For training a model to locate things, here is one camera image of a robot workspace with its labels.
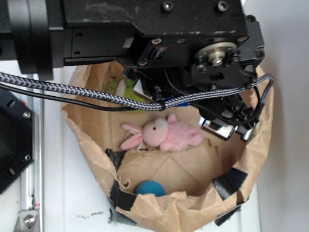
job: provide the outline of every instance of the white surface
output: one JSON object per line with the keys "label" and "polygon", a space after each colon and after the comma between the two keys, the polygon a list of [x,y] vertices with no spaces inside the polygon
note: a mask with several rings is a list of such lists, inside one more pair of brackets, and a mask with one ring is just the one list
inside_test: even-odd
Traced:
{"label": "white surface", "polygon": [[309,1],[247,1],[260,21],[273,73],[275,110],[271,148],[258,180],[263,232],[309,229]]}
{"label": "white surface", "polygon": [[[55,82],[67,84],[73,67],[54,71]],[[109,224],[109,200],[88,168],[77,139],[60,114],[60,103],[45,101],[44,196],[45,231],[97,232],[146,231],[125,224]],[[257,189],[221,227],[211,223],[201,230],[210,232],[259,232]]]}

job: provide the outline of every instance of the brown paper bag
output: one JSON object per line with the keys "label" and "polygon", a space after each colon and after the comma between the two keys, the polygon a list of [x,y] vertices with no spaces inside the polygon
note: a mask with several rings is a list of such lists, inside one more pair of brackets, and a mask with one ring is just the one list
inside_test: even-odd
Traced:
{"label": "brown paper bag", "polygon": [[[105,91],[115,77],[122,76],[123,67],[117,62],[79,66],[71,85]],[[259,86],[263,91],[266,83]],[[252,90],[243,93],[248,104],[255,105],[257,99]],[[74,97],[101,106],[115,107],[113,103],[95,99]],[[155,180],[166,190],[167,195],[138,195],[130,210],[117,207],[116,210],[144,227],[157,232],[192,232],[238,203],[247,201],[254,183],[266,160],[273,117],[273,90],[260,116],[254,134],[248,143],[234,134],[223,141],[207,132],[206,139],[198,147],[190,147],[178,153],[149,151],[128,151],[116,171],[112,161],[104,152],[106,148],[120,150],[125,140],[125,131],[120,125],[129,122],[143,126],[158,116],[175,113],[179,120],[198,127],[198,110],[189,107],[167,109],[163,112],[103,112],[77,105],[65,104],[62,114],[76,134],[79,146],[96,180],[110,197],[114,180],[120,188],[133,193],[136,186],[145,180]],[[223,200],[212,180],[231,168],[246,174],[240,189]]]}

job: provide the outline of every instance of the blue ball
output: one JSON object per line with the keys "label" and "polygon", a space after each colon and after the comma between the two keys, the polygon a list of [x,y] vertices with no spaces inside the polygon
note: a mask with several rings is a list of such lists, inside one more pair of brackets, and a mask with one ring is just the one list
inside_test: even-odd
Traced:
{"label": "blue ball", "polygon": [[158,182],[148,180],[145,182],[142,182],[140,185],[137,186],[135,190],[135,194],[147,194],[152,193],[156,197],[162,197],[165,195],[165,190]]}

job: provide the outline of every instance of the black electrical tape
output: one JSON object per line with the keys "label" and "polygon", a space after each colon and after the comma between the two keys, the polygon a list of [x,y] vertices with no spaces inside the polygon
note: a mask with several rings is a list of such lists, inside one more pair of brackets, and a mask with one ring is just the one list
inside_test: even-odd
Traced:
{"label": "black electrical tape", "polygon": [[230,217],[240,210],[241,205],[236,206],[233,210],[229,211],[226,214],[220,215],[214,223],[216,223],[217,226],[221,226],[223,223],[225,223]]}
{"label": "black electrical tape", "polygon": [[105,150],[105,153],[108,155],[108,157],[111,159],[112,163],[115,166],[115,169],[118,170],[118,168],[121,165],[121,161],[124,158],[126,151],[113,151],[109,148]]}
{"label": "black electrical tape", "polygon": [[129,219],[128,217],[126,217],[125,215],[119,213],[116,211],[116,206],[110,201],[110,218],[109,218],[109,223],[111,223],[112,221],[114,222],[119,222],[119,223],[123,223],[126,225],[130,225],[130,226],[136,226],[136,222],[132,221],[131,219]]}
{"label": "black electrical tape", "polygon": [[213,185],[217,189],[219,195],[222,200],[229,198],[232,194],[237,192],[237,190],[241,187],[242,183],[246,179],[248,174],[232,168],[227,173],[214,178],[212,180]]}
{"label": "black electrical tape", "polygon": [[111,190],[110,200],[119,208],[130,211],[137,195],[121,190],[118,181],[114,180]]}
{"label": "black electrical tape", "polygon": [[161,110],[160,111],[164,111],[166,109],[166,106],[165,106],[165,101],[163,100],[158,100],[156,101],[157,103],[159,103],[161,105]]}

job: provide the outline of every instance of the plush toy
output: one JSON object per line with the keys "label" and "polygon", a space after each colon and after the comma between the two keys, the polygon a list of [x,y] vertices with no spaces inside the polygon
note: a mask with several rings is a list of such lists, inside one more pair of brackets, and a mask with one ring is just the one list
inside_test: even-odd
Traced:
{"label": "plush toy", "polygon": [[199,129],[178,121],[175,114],[170,114],[167,120],[157,118],[143,128],[129,123],[124,123],[121,127],[134,133],[121,144],[122,150],[134,148],[144,141],[149,146],[159,147],[161,151],[178,152],[185,150],[189,145],[198,146],[204,140]]}

